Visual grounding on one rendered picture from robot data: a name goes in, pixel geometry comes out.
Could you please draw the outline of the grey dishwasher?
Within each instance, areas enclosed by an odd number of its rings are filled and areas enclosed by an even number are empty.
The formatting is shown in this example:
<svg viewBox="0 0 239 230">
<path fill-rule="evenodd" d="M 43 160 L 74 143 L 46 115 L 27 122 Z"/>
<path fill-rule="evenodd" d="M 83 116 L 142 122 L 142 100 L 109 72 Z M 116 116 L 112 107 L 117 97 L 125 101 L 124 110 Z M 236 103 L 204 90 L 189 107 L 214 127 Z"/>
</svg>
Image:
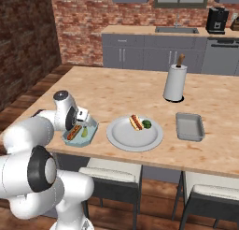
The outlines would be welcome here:
<svg viewBox="0 0 239 230">
<path fill-rule="evenodd" d="M 209 37 L 202 74 L 233 76 L 239 61 L 239 39 Z"/>
</svg>

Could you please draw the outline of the black coffee machine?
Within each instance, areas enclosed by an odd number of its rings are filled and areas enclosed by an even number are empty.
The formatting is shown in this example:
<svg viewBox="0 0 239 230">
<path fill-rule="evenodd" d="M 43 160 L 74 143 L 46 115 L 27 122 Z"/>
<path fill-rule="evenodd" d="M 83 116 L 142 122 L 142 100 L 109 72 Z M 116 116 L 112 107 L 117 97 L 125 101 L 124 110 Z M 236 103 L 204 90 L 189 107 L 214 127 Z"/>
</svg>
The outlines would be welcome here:
<svg viewBox="0 0 239 230">
<path fill-rule="evenodd" d="M 209 8 L 205 27 L 206 31 L 209 34 L 224 35 L 228 16 L 229 10 L 224 7 Z"/>
</svg>

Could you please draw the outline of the dark stool with cream seat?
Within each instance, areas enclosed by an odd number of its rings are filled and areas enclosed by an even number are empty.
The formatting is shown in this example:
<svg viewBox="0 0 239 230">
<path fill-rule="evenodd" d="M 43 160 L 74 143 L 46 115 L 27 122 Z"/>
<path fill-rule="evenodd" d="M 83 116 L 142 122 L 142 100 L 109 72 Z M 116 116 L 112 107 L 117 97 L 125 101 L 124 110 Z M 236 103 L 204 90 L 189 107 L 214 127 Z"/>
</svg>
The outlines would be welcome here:
<svg viewBox="0 0 239 230">
<path fill-rule="evenodd" d="M 179 230 L 184 230 L 190 214 L 237 223 L 239 230 L 239 179 L 206 175 L 189 171 L 180 173 L 172 219 L 179 198 L 184 201 Z"/>
<path fill-rule="evenodd" d="M 137 164 L 91 158 L 80 173 L 93 177 L 93 196 L 100 200 L 113 200 L 133 205 L 133 230 L 140 213 L 143 167 Z"/>
</svg>

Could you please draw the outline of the grey sink basin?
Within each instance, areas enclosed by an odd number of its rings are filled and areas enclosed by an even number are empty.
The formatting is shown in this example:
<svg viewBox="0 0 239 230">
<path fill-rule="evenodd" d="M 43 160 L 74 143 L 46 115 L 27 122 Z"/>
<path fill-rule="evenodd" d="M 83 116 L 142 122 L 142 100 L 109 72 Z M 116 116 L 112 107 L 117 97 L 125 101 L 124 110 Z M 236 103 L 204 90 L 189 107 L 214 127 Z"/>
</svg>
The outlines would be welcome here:
<svg viewBox="0 0 239 230">
<path fill-rule="evenodd" d="M 199 31 L 197 28 L 157 26 L 155 33 L 199 34 Z"/>
</svg>

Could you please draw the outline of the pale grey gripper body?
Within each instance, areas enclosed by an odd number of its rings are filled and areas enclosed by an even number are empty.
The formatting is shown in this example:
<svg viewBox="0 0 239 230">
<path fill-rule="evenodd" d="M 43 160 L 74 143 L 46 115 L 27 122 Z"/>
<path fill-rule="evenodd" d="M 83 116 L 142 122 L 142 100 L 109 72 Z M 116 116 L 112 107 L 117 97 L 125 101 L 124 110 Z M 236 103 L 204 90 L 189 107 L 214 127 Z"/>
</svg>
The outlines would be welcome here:
<svg viewBox="0 0 239 230">
<path fill-rule="evenodd" d="M 88 114 L 86 119 L 83 121 L 83 125 L 86 127 L 96 126 L 97 121 L 91 116 L 91 114 Z"/>
</svg>

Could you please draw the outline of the white paper towel roll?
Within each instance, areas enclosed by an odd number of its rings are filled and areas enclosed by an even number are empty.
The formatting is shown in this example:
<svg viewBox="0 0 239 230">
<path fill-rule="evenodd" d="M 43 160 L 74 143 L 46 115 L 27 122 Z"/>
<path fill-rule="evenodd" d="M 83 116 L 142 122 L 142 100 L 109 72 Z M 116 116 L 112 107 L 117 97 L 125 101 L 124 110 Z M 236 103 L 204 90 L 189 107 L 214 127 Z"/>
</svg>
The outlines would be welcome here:
<svg viewBox="0 0 239 230">
<path fill-rule="evenodd" d="M 171 65 L 168 71 L 164 86 L 163 97 L 167 101 L 180 102 L 183 97 L 183 90 L 188 68 L 182 64 L 185 55 L 181 53 L 175 65 Z"/>
</svg>

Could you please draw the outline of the grey rectangular tupperware container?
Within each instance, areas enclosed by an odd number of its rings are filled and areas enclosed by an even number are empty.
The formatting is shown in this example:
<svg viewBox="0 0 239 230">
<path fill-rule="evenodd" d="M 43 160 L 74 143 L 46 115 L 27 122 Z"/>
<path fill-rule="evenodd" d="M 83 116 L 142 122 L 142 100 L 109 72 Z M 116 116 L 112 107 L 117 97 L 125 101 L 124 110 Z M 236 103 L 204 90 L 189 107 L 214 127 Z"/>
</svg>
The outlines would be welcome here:
<svg viewBox="0 0 239 230">
<path fill-rule="evenodd" d="M 202 117 L 198 114 L 176 114 L 176 133 L 181 140 L 200 142 L 204 139 L 204 125 Z"/>
</svg>

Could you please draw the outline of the grey base cupboard run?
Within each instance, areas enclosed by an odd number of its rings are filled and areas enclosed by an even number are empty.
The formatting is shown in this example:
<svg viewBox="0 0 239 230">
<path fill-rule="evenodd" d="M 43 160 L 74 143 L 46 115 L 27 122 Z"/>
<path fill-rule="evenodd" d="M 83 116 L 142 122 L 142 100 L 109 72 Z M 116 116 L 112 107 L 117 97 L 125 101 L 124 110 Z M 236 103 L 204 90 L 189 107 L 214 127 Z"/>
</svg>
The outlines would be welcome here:
<svg viewBox="0 0 239 230">
<path fill-rule="evenodd" d="M 181 53 L 189 73 L 200 73 L 206 38 L 102 34 L 104 67 L 168 71 Z"/>
</svg>

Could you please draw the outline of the large grey plate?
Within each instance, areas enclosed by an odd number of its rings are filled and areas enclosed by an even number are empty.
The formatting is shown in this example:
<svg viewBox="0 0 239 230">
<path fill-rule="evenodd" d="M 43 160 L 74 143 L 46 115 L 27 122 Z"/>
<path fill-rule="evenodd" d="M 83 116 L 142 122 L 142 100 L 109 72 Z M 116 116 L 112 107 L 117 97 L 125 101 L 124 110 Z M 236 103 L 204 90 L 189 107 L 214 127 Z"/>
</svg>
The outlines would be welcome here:
<svg viewBox="0 0 239 230">
<path fill-rule="evenodd" d="M 140 116 L 140 121 L 149 120 L 149 129 L 135 130 L 130 116 L 119 117 L 106 128 L 106 136 L 115 147 L 125 151 L 149 151 L 156 148 L 163 139 L 162 127 L 148 117 Z"/>
</svg>

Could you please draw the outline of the brown box on worktop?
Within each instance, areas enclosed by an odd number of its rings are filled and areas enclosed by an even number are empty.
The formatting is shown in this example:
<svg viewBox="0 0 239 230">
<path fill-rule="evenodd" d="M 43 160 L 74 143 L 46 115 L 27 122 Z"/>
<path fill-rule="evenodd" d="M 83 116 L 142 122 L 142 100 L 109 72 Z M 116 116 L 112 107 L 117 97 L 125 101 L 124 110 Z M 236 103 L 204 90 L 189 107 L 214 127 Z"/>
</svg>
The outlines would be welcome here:
<svg viewBox="0 0 239 230">
<path fill-rule="evenodd" d="M 231 29 L 232 29 L 233 31 L 239 31 L 239 17 L 237 17 L 237 18 L 232 22 Z"/>
</svg>

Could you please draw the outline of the hot dog in bun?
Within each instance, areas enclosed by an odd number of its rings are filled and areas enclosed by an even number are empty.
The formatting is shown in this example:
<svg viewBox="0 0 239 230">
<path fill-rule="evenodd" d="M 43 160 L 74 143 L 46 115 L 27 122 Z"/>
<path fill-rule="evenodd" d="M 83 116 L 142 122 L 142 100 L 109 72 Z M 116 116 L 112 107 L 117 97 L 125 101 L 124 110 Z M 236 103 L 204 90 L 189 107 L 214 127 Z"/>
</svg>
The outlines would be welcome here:
<svg viewBox="0 0 239 230">
<path fill-rule="evenodd" d="M 139 118 L 136 115 L 132 115 L 130 118 L 130 123 L 132 125 L 132 127 L 139 131 L 139 130 L 143 130 L 144 129 L 144 125 L 140 122 Z"/>
<path fill-rule="evenodd" d="M 81 125 L 76 125 L 67 135 L 67 139 L 68 140 L 72 140 L 75 138 L 75 136 L 77 135 L 77 133 L 80 131 L 80 129 L 82 128 Z"/>
</svg>

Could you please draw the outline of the pale blue tupperware container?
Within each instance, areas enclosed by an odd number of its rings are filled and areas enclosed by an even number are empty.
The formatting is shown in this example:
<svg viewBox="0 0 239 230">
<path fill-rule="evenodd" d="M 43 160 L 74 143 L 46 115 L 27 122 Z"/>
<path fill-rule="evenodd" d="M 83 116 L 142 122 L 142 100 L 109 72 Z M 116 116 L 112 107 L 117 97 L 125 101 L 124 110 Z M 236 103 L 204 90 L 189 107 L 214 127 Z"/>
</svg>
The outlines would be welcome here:
<svg viewBox="0 0 239 230">
<path fill-rule="evenodd" d="M 77 133 L 77 135 L 75 136 L 74 139 L 72 140 L 68 140 L 67 139 L 67 135 L 69 134 L 69 132 L 76 126 L 76 125 L 81 125 L 82 128 L 80 129 L 80 131 Z M 83 128 L 86 127 L 83 125 L 83 122 L 76 122 L 75 124 L 72 123 L 68 123 L 66 125 L 65 131 L 63 132 L 62 135 L 62 139 L 64 141 L 64 143 L 68 146 L 73 146 L 73 147 L 84 147 L 87 146 L 91 143 L 97 128 L 98 128 L 98 123 L 96 126 L 92 126 L 92 127 L 87 127 L 88 129 L 88 135 L 86 137 L 82 137 L 82 132 L 83 132 Z"/>
</svg>

